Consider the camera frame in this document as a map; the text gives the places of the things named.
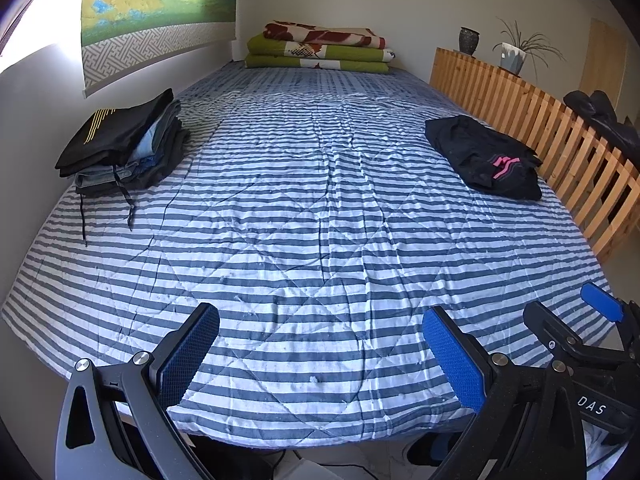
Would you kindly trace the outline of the black pants pink trim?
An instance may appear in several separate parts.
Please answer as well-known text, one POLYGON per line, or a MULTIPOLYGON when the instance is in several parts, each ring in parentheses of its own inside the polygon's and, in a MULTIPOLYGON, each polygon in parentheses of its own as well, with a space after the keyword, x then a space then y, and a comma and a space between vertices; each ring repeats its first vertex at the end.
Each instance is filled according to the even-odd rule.
POLYGON ((542 161, 521 141, 466 115, 427 120, 425 136, 469 188, 510 200, 541 200, 542 161))

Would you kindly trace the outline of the wooden door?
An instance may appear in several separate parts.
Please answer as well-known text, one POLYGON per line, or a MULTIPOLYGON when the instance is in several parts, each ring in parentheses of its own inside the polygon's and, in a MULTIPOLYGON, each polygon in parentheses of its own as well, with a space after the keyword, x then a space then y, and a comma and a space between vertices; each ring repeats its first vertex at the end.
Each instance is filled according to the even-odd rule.
POLYGON ((623 87, 627 51, 628 41, 621 32, 593 18, 579 89, 588 94, 601 90, 616 107, 623 87))

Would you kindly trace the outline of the potted spider plant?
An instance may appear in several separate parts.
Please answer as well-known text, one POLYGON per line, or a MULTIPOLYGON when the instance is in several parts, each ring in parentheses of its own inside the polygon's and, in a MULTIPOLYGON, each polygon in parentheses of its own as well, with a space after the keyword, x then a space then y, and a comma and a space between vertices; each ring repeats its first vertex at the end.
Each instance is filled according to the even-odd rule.
POLYGON ((526 36, 517 20, 508 22, 499 18, 503 40, 497 42, 492 50, 500 53, 499 67, 514 76, 520 76, 527 61, 533 65, 535 79, 538 79, 538 64, 549 67, 548 56, 554 56, 565 62, 562 51, 555 47, 549 37, 542 32, 533 32, 526 36))

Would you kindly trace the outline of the blue white striped quilt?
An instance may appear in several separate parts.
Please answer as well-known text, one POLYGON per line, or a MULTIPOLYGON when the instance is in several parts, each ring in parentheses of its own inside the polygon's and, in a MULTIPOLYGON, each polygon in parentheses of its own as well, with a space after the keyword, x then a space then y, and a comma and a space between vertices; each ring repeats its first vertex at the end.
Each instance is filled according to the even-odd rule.
POLYGON ((600 264, 551 190, 475 192, 435 152, 457 107, 405 72, 224 66, 180 98, 186 154, 129 198, 58 201, 2 315, 48 367, 151 350, 202 302, 220 332, 183 400, 188 434, 251 448, 338 445, 463 416, 422 336, 447 309, 488 351, 543 366, 538 300, 587 344, 600 264))

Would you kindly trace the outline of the stack of folded dark clothes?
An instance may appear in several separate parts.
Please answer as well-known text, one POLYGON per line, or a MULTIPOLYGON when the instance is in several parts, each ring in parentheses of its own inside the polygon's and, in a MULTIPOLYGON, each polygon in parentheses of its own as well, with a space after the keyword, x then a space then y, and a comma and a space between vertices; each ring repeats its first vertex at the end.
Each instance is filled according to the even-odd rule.
POLYGON ((171 88, 132 107, 99 108, 67 143, 54 169, 73 180, 81 200, 121 195, 132 228, 137 204, 131 194, 158 185, 183 159, 190 133, 180 112, 171 88))

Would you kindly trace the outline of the dark ceramic vase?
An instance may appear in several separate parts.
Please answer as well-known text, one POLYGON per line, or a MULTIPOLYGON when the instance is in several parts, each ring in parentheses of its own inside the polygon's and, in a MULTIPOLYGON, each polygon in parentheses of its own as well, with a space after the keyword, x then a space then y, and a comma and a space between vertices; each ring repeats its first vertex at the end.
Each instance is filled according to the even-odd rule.
POLYGON ((473 56, 480 43, 480 33, 477 30, 461 27, 458 37, 459 51, 473 56))

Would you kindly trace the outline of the folded green red blanket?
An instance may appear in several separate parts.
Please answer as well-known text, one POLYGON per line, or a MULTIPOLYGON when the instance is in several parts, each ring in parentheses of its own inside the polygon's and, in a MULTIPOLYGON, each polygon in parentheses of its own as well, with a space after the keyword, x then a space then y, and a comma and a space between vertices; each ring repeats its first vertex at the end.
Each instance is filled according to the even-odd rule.
POLYGON ((265 24, 247 41, 247 68, 293 67, 386 74, 395 52, 370 28, 327 28, 286 21, 265 24))

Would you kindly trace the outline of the wooden slatted bed rail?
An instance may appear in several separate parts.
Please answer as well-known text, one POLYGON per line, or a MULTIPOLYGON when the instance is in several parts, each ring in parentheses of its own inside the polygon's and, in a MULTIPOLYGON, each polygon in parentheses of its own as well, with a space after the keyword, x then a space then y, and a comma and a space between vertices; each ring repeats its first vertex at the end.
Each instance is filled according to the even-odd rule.
POLYGON ((638 169, 562 101, 498 66, 444 48, 435 51, 430 85, 536 151, 541 177, 600 262, 637 225, 638 169))

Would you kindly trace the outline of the black clothing on rail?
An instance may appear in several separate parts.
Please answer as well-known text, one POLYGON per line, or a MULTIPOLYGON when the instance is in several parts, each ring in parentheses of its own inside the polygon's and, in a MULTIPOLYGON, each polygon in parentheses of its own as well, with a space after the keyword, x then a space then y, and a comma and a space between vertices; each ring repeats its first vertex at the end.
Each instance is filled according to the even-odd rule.
POLYGON ((619 122, 608 95, 602 90, 594 90, 590 96, 580 90, 568 92, 563 98, 564 104, 596 133, 603 136, 623 156, 630 160, 634 168, 639 169, 640 140, 639 133, 631 122, 619 122))

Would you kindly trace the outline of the green landscape wall hanging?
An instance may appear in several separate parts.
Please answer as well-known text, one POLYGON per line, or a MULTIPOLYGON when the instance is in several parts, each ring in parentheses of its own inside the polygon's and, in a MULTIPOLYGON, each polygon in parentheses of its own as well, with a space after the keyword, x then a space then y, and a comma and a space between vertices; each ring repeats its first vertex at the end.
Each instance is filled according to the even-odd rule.
POLYGON ((81 62, 91 94, 165 58, 235 38, 236 0, 81 0, 81 62))

